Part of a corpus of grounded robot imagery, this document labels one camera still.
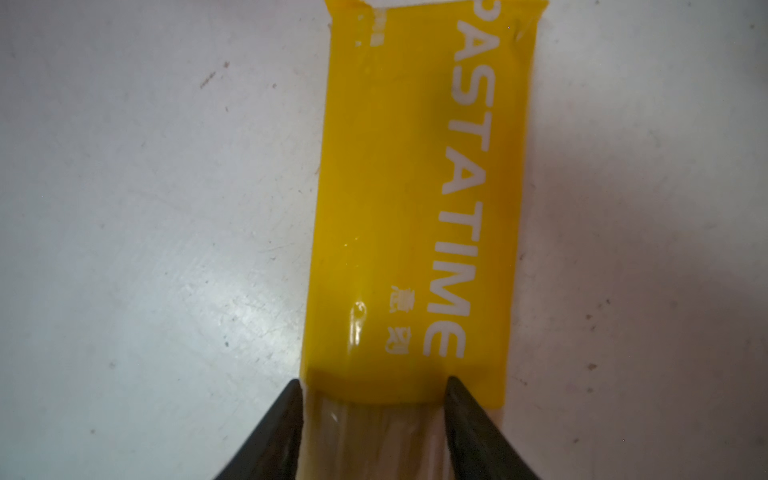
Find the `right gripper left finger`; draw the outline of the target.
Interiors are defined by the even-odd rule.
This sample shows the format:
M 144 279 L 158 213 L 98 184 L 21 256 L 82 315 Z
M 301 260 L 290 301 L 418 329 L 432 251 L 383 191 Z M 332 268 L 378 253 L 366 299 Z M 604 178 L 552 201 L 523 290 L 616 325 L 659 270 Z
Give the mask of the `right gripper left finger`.
M 290 380 L 216 480 L 294 480 L 304 424 L 303 390 Z

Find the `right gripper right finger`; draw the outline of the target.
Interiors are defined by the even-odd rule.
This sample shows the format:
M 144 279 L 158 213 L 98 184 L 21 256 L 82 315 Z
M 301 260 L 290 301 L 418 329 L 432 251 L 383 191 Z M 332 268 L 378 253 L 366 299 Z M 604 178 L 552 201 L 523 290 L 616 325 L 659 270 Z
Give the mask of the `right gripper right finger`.
M 540 479 L 456 376 L 447 380 L 443 410 L 456 479 Z

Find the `yellow spaghetti bag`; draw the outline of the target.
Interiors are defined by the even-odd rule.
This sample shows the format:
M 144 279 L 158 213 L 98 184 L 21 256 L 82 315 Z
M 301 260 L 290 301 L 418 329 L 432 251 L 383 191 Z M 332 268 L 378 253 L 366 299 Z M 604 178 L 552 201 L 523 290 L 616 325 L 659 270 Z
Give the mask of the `yellow spaghetti bag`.
M 302 479 L 450 479 L 443 398 L 505 402 L 543 1 L 331 1 Z

